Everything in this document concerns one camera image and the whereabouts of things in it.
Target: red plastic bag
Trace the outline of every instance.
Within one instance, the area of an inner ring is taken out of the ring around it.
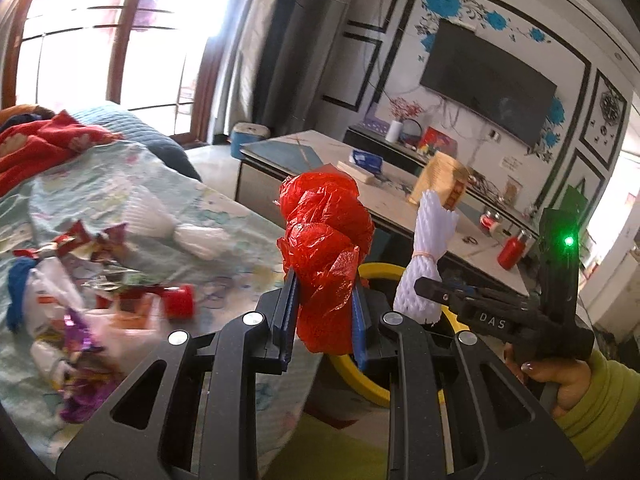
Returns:
[[[374,226],[347,174],[303,173],[280,187],[284,270],[302,284],[298,335],[311,352],[351,353],[351,291]]]

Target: red thermos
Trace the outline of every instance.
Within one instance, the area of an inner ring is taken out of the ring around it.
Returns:
[[[518,236],[513,236],[507,240],[502,251],[498,254],[498,263],[503,269],[510,270],[522,256],[527,246],[528,235],[520,231]]]

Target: red blanket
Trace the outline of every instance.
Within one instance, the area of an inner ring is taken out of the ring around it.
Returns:
[[[84,126],[64,110],[49,121],[12,126],[0,134],[0,196],[96,144],[117,139],[122,136],[101,126]]]

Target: blue quilted cushion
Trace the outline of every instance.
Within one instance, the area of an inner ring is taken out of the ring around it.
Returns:
[[[144,144],[172,170],[202,181],[180,144],[164,136],[120,105],[106,101],[103,105],[72,110],[69,113],[79,123],[98,124],[110,132],[121,133],[127,140]]]

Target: wall-mounted television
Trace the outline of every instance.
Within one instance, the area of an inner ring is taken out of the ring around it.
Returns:
[[[556,85],[505,50],[447,20],[440,27],[420,84],[534,146]]]

